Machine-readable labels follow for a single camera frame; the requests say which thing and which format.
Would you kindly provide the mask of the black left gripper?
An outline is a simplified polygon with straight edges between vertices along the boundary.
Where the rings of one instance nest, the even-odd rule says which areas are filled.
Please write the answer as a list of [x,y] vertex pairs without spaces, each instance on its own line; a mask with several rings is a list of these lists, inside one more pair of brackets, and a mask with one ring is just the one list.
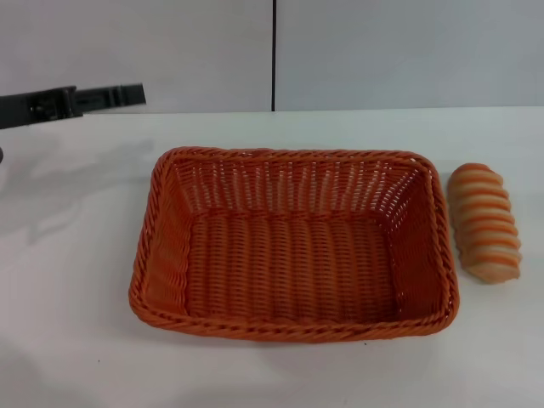
[[145,105],[143,85],[129,84],[77,90],[75,86],[0,96],[0,128],[17,128],[105,111]]

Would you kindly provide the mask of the striped bread loaf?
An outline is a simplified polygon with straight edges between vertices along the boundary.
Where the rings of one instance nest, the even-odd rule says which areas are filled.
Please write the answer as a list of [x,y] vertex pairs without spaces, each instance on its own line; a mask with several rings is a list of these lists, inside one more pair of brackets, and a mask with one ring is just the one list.
[[463,164],[449,178],[447,200],[462,268],[488,284],[518,279],[521,242],[502,176]]

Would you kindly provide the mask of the orange woven plastic basket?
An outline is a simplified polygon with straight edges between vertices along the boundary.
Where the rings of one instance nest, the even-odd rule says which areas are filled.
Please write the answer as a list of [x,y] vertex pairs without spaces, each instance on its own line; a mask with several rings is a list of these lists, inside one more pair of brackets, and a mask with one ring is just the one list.
[[335,343],[425,336],[460,297],[434,165],[396,150],[163,154],[128,299],[206,337]]

